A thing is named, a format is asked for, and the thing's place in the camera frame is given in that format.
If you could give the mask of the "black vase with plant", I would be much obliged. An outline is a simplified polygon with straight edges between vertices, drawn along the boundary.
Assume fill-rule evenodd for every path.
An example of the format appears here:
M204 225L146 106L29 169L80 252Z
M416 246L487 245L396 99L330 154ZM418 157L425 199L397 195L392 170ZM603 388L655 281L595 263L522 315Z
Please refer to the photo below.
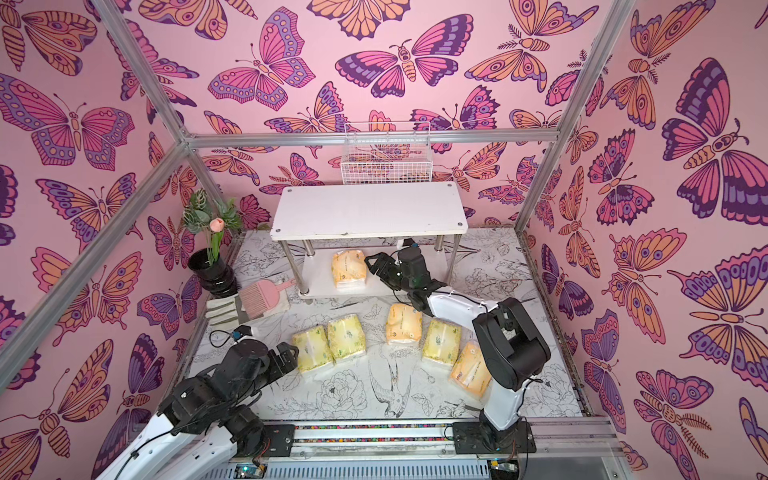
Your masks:
M194 252L188 262L201 287L217 299L235 295L238 282L234 270L222 256L224 238L234 236L243 228L234 200L210 200L205 189L195 190L184 208L182 221L190 233L203 235L207 241L207 246Z

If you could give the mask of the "orange tissue pack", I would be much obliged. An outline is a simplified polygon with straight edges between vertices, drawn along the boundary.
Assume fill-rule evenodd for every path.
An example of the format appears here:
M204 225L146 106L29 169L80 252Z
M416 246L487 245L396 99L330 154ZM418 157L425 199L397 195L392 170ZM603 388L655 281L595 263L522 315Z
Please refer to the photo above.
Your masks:
M386 343L418 344L422 337L422 313L412 306L396 303L386 321Z
M364 252L358 249L336 252L331 260L331 274L334 287L339 291L364 289L368 274Z
M477 399L484 396L492 376L476 341L468 342L462 349L452 368L450 377L459 388L470 396Z

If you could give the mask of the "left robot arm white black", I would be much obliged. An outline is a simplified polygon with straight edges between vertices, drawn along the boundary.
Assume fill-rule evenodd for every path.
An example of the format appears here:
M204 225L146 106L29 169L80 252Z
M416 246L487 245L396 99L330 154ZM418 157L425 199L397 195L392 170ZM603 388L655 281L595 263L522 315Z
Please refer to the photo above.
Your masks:
M265 423L253 410L265 387L298 368L300 350L281 342L270 349L249 338L222 361L180 381L133 442L100 479L200 479L236 457L255 464L287 456L289 425Z

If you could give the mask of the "yellow tissue pack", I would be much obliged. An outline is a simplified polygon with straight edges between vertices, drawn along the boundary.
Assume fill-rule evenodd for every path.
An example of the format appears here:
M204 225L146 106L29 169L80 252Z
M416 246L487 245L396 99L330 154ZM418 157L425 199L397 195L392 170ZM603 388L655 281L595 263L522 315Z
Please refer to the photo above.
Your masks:
M336 361L348 360L366 353L366 337L356 314L330 321L328 345Z
M432 319L422 348L422 359L452 367L458 359L462 328L454 323Z
M326 330L322 325L293 334L291 343L299 349L297 362L301 373L319 372L335 365Z

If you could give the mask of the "pink brush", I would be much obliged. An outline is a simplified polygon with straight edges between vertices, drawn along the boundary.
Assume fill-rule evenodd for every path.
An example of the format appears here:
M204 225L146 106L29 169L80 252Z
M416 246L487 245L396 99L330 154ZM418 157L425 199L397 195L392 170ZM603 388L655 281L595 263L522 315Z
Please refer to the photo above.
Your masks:
M238 294L241 311L246 321L268 317L290 308L287 291L294 280L275 284L270 280L258 280Z

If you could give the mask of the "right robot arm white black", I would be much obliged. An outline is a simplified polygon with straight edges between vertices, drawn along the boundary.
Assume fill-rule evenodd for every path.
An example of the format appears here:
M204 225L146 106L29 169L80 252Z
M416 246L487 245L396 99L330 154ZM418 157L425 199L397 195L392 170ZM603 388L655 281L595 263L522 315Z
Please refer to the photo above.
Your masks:
M480 300L434 279L417 244L364 258L369 272L393 292L404 292L416 310L474 332L492 382L476 437L482 448L502 452L528 440L521 417L527 387L551 359L550 348L523 302L514 297Z

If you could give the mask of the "white two-tier shelf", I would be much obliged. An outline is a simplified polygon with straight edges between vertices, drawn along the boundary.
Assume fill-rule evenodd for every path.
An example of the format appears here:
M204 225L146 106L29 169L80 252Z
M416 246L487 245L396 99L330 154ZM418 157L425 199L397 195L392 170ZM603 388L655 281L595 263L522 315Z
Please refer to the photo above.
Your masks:
M284 250L304 298L341 296L331 274L333 255L360 249L367 255L396 251L394 246L364 246L365 239L433 239L421 247L432 276L448 283L458 247L468 231L454 182L391 183L289 187L279 200L271 239Z

